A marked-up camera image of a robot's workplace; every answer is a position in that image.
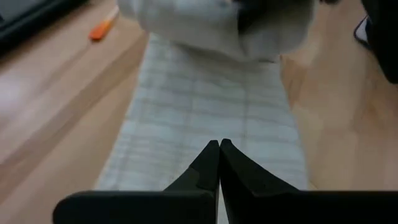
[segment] black plastic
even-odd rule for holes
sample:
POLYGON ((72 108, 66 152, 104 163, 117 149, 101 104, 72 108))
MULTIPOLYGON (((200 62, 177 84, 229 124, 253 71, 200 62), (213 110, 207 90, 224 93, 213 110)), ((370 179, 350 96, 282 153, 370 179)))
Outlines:
POLYGON ((0 23, 0 56, 87 0, 45 0, 0 23))
POLYGON ((73 194, 58 203, 53 222, 215 224, 219 155, 218 142, 211 141, 189 168, 162 192, 73 194))
POLYGON ((77 193, 58 203, 55 224, 217 221, 221 187, 231 224, 397 223, 398 192, 301 191, 263 169, 229 139, 211 141, 162 192, 77 193))

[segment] orange object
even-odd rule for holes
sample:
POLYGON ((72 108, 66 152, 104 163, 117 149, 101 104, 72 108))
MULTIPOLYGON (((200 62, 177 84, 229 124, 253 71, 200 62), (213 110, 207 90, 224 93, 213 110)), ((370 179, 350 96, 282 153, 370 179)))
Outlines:
POLYGON ((119 8, 115 7, 106 17, 105 20, 103 20, 100 24, 98 24, 96 27, 94 27, 93 30, 90 32, 90 39, 94 41, 99 41, 103 39, 108 31, 112 28, 113 22, 117 18, 117 15, 119 14, 119 8))

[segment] folded cloth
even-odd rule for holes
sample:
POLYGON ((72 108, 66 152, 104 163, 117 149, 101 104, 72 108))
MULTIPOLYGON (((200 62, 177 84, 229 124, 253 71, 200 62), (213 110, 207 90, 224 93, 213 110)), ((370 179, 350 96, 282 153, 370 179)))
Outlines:
MULTIPOLYGON (((298 189, 303 150, 279 62, 239 62, 151 34, 131 105, 97 183, 100 190, 163 190, 210 140, 298 189)), ((218 223, 228 223, 223 198, 218 223)))
POLYGON ((315 1, 294 7, 288 7, 292 0, 283 2, 287 7, 239 35, 238 5, 226 0, 118 0, 122 14, 136 19, 143 29, 239 61, 273 60, 306 37, 315 1))

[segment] white sock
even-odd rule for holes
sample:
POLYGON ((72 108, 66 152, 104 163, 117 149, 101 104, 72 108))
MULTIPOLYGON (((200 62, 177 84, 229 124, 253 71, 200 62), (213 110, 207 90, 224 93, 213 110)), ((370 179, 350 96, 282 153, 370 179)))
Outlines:
POLYGON ((356 30, 356 36, 365 42, 368 42, 368 36, 366 35, 366 24, 368 23, 368 20, 369 18, 366 17, 356 30))

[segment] checkered cloth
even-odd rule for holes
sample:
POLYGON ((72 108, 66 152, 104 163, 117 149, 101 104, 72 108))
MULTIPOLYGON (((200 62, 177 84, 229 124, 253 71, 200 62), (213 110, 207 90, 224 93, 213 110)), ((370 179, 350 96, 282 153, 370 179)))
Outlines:
MULTIPOLYGON (((151 35, 134 99, 96 188, 163 190, 212 140, 307 188, 279 62, 237 63, 151 35)), ((220 198, 219 223, 227 223, 220 198)))

